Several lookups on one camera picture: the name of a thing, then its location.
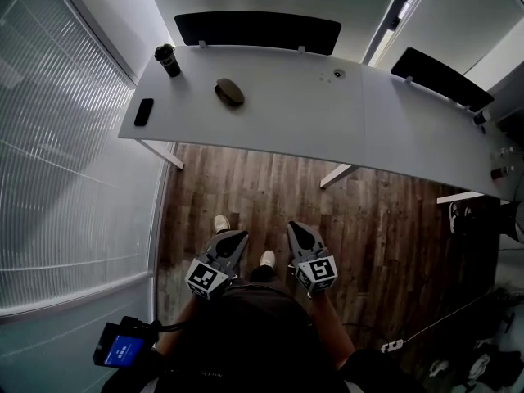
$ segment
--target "shoe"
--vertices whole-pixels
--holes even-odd
[[[213,221],[213,227],[215,228],[215,233],[219,233],[222,230],[229,230],[231,224],[229,223],[228,217],[225,215],[217,215]]]
[[[457,207],[457,204],[454,202],[451,202],[449,204],[449,229],[451,230],[451,234],[455,234],[455,219],[460,215],[459,208]]]
[[[260,257],[260,266],[268,265],[274,269],[275,267],[275,253],[273,251],[265,251]]]

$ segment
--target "white wall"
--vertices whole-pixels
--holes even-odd
[[[524,19],[513,26],[465,76],[487,91],[523,62]]]
[[[155,0],[82,2],[139,78],[155,48],[162,43],[172,43]]]
[[[414,47],[464,74],[523,16],[518,0],[415,0],[376,67]]]
[[[0,325],[0,391],[100,392],[115,371],[92,358],[106,323],[124,316],[147,322],[150,302],[144,281],[79,307]]]

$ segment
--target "black phone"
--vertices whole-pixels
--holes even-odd
[[[152,107],[152,99],[142,99],[142,101],[140,102],[140,107],[138,108],[137,116],[134,119],[135,127],[143,127],[147,124],[147,120],[149,119],[149,114],[151,113]]]

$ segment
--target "electrical outlet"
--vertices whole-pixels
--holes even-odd
[[[380,351],[382,352],[391,352],[393,350],[399,350],[402,348],[402,345],[404,344],[404,341],[402,339],[398,339],[397,341],[390,342],[389,344],[382,345],[382,348]]]

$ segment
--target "wooden floor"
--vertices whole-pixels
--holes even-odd
[[[286,267],[286,224],[294,219],[323,236],[335,255],[339,278],[330,291],[358,348],[380,348],[407,339],[486,292],[494,273],[498,239],[466,241],[449,234],[447,206],[436,198],[457,190],[428,181],[359,169],[327,190],[320,179],[337,165],[292,156],[180,144],[182,172],[171,168],[160,234],[157,310],[174,319],[188,290],[183,277],[225,214],[249,232],[242,276],[260,254],[277,255],[278,275],[296,298],[308,300]],[[476,200],[490,202],[490,198]],[[433,330],[395,352],[408,372],[422,376],[438,343]]]

